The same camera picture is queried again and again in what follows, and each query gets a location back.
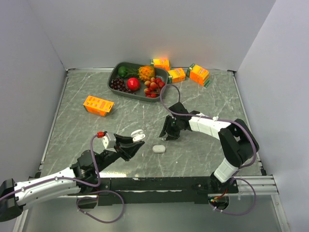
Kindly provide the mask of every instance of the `white mouse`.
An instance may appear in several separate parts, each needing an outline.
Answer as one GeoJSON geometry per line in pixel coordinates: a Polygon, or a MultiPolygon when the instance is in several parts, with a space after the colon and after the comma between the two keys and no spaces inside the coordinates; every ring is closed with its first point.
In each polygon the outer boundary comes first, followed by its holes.
{"type": "Polygon", "coordinates": [[[165,152],[165,146],[164,145],[154,145],[153,146],[153,152],[155,153],[164,153],[165,152]]]}

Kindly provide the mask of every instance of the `gray tray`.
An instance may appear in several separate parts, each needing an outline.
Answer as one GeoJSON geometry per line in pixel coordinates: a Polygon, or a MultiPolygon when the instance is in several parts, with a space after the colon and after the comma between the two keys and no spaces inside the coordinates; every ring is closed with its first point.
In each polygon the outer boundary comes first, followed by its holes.
{"type": "MultiPolygon", "coordinates": [[[[156,98],[147,98],[145,96],[144,93],[144,89],[146,89],[147,87],[144,85],[144,83],[140,80],[140,89],[135,91],[136,95],[131,94],[131,93],[125,93],[125,92],[121,92],[115,89],[112,89],[110,87],[111,85],[111,81],[113,79],[116,79],[119,77],[118,75],[118,68],[121,66],[126,66],[126,67],[131,67],[131,68],[135,68],[138,69],[140,66],[144,66],[143,64],[136,64],[136,63],[130,63],[130,62],[120,62],[116,65],[116,67],[114,68],[114,70],[112,71],[110,78],[108,79],[107,82],[107,86],[108,88],[117,95],[121,95],[127,98],[133,98],[133,99],[137,99],[137,100],[141,100],[141,101],[146,101],[146,102],[158,102],[160,101],[160,96],[156,97],[156,98]]],[[[156,78],[160,77],[162,79],[163,82],[165,82],[165,84],[168,83],[168,79],[169,79],[169,73],[167,71],[165,71],[164,69],[160,69],[157,67],[154,67],[155,70],[155,76],[156,78]]]]}

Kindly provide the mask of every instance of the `juice box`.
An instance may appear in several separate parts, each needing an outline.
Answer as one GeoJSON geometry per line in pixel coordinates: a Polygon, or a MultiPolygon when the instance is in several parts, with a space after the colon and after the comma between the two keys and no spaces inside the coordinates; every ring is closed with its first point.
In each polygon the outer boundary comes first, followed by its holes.
{"type": "Polygon", "coordinates": [[[111,111],[114,102],[89,95],[83,105],[86,111],[96,115],[105,116],[106,113],[111,111]]]}
{"type": "Polygon", "coordinates": [[[169,84],[185,80],[185,73],[182,68],[169,70],[168,73],[169,73],[169,79],[168,79],[169,84]]]}
{"type": "Polygon", "coordinates": [[[192,64],[188,68],[187,76],[202,86],[209,84],[209,71],[196,64],[192,64]]]}
{"type": "Polygon", "coordinates": [[[168,59],[152,59],[150,64],[157,68],[165,69],[166,71],[170,70],[170,63],[168,59]]]}

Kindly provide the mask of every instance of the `gray marble surface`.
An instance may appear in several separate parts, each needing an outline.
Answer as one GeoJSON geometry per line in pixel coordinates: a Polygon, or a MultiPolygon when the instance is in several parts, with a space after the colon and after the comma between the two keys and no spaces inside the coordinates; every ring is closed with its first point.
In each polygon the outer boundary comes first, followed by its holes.
{"type": "MultiPolygon", "coordinates": [[[[219,140],[198,132],[182,131],[177,141],[162,141],[167,111],[160,102],[149,103],[113,94],[107,88],[109,72],[70,73],[52,137],[47,149],[42,175],[58,172],[76,162],[89,149],[90,138],[97,131],[109,131],[124,136],[143,129],[145,144],[133,159],[122,159],[105,169],[106,177],[209,176],[222,162],[224,155],[219,140]],[[115,102],[105,117],[88,113],[83,103],[88,95],[115,102]],[[152,152],[154,145],[165,145],[164,154],[152,152]]],[[[220,118],[245,119],[231,72],[211,71],[212,83],[204,88],[190,79],[176,83],[181,102],[190,112],[220,118]]],[[[177,101],[177,91],[166,91],[165,103],[177,101]]],[[[100,139],[94,142],[98,153],[104,149],[100,139]]],[[[238,175],[261,175],[258,163],[242,169],[238,175]]]]}

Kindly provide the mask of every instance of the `white wall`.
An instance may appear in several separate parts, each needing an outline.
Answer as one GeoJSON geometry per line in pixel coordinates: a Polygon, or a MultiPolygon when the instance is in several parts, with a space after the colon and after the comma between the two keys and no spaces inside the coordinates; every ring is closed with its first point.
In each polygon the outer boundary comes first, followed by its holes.
{"type": "Polygon", "coordinates": [[[237,72],[293,232],[309,226],[309,1],[277,0],[237,72]]]}
{"type": "MultiPolygon", "coordinates": [[[[37,171],[64,75],[27,1],[0,1],[0,184],[37,171]]],[[[13,225],[2,222],[0,231],[13,225]]]]}
{"type": "Polygon", "coordinates": [[[237,70],[275,0],[28,0],[65,68],[168,57],[237,70]]]}

